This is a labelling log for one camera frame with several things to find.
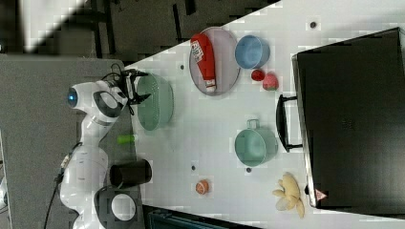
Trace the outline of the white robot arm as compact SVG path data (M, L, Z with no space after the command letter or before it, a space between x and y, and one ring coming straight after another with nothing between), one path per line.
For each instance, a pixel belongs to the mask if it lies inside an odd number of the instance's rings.
M125 107L149 97L135 89L135 79L143 76L143 72L131 69L69 89L70 107L85 114L80 140L61 164L59 198L77 213L72 229L130 229L137 221L135 199L106 184L108 155L99 143Z

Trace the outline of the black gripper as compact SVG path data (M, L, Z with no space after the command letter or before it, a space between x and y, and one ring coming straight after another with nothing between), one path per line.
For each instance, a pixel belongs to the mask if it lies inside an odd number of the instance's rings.
M150 96L150 94L142 94L142 95L135 94L135 86L134 86L135 77L146 75L148 75L148 73L139 72L135 70L126 70L122 71L119 74L117 84L122 90L122 92L125 94L125 96L128 98L128 102L130 104L132 105L141 104Z

